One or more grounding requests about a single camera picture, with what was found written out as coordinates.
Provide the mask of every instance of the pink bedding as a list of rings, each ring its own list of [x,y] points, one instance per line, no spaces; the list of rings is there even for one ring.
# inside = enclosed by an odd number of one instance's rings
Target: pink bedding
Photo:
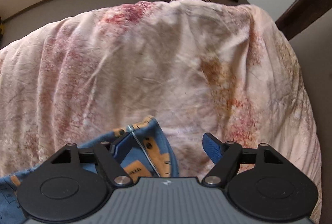
[[[0,176],[151,114],[181,176],[212,167],[204,132],[271,144],[317,185],[319,221],[321,154],[301,70],[256,6],[180,0],[94,10],[0,50],[0,70]]]

